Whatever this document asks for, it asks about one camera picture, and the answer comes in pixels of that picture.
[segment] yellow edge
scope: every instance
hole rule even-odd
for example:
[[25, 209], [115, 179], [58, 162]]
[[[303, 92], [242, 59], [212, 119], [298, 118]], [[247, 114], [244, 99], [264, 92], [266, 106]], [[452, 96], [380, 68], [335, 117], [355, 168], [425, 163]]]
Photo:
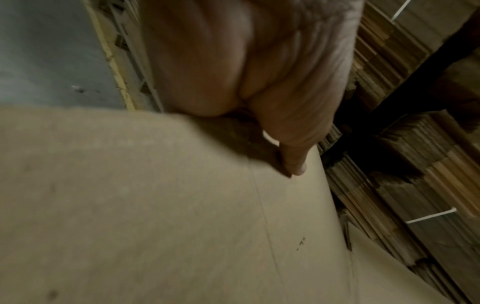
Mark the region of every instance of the yellow edge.
[[105, 34], [100, 26], [100, 21], [97, 17], [97, 14], [95, 10], [92, 8], [92, 5], [89, 3], [89, 0], [81, 0], [81, 2], [83, 3], [83, 5], [86, 8], [86, 11], [90, 15], [91, 22], [93, 24], [93, 27], [95, 28], [95, 32], [98, 36], [98, 39], [100, 40], [101, 47], [105, 52], [108, 65], [110, 65], [110, 68], [113, 73], [113, 78], [115, 78], [118, 89], [120, 90], [120, 93], [123, 97], [123, 101], [125, 102], [126, 109], [129, 111], [135, 111], [135, 106], [132, 102], [130, 94], [128, 93], [127, 86], [125, 85], [125, 81], [123, 77], [120, 75], [119, 67], [117, 65], [117, 62], [115, 61], [113, 52], [110, 49], [109, 44], [107, 43]]

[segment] finger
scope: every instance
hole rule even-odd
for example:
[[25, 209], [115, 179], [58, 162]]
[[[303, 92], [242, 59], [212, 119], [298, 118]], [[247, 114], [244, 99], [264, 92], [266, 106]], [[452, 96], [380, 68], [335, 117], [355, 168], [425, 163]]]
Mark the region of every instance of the finger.
[[311, 147], [292, 147], [280, 143], [283, 166], [292, 175], [302, 175], [307, 170], [307, 154]]

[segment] gray surface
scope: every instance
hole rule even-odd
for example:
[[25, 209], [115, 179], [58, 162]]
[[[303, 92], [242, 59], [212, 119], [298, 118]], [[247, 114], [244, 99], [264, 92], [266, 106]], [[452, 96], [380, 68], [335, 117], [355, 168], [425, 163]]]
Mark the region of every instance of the gray surface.
[[0, 7], [0, 103], [125, 108], [81, 0]]

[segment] brown cardboard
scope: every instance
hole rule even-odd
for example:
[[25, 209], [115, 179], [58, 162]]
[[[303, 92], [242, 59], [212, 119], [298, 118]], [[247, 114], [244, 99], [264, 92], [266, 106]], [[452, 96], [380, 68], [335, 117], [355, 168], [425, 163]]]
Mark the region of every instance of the brown cardboard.
[[397, 274], [352, 268], [316, 148], [286, 177], [252, 125], [2, 106], [0, 143], [1, 304], [371, 303]]

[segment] hand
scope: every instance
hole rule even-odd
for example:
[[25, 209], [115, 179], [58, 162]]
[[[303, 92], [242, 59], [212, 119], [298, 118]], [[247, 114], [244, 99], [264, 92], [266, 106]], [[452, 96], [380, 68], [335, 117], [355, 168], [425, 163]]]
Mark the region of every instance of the hand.
[[220, 116], [248, 107], [291, 174], [329, 132], [352, 65], [363, 0], [143, 0], [162, 103]]

